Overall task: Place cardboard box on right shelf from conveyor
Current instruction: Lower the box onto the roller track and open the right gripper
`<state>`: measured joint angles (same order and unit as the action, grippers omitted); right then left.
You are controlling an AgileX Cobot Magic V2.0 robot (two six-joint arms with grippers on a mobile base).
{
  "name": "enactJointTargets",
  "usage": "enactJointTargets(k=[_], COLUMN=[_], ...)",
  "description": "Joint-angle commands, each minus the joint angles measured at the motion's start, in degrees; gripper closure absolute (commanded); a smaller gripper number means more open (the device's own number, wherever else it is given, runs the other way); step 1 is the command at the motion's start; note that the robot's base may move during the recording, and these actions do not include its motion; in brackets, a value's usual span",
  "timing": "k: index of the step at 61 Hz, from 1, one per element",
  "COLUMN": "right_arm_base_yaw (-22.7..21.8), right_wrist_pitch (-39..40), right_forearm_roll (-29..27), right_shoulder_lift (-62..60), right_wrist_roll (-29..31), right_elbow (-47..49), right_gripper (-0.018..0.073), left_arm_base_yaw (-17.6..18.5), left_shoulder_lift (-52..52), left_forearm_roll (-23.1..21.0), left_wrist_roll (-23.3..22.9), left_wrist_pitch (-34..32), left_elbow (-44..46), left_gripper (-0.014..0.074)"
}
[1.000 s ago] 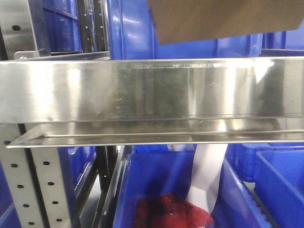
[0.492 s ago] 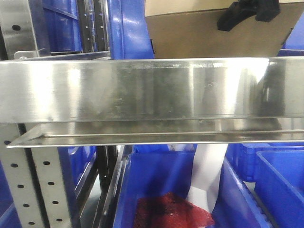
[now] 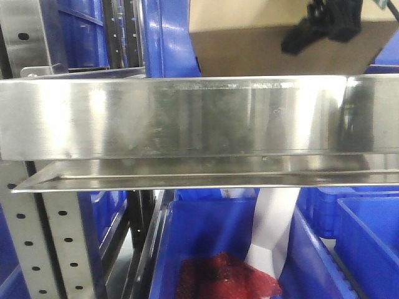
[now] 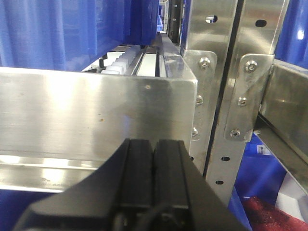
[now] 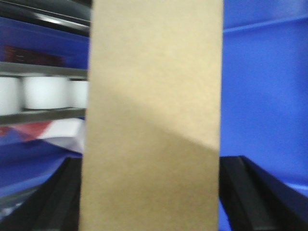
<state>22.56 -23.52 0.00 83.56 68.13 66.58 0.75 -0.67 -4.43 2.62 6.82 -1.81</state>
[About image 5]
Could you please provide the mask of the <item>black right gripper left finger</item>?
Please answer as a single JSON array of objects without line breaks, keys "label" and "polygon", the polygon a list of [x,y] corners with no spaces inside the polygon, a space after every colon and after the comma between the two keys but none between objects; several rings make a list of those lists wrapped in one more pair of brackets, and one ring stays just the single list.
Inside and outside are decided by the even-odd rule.
[{"label": "black right gripper left finger", "polygon": [[2,231],[78,231],[81,158],[66,158],[54,174],[1,223]]}]

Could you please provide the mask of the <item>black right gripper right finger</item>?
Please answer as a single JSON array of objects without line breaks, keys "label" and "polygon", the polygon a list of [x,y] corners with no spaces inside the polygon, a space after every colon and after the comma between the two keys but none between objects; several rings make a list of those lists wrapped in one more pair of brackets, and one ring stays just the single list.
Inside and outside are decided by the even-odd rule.
[{"label": "black right gripper right finger", "polygon": [[219,159],[219,198],[233,231],[308,229],[308,198],[245,156]]}]

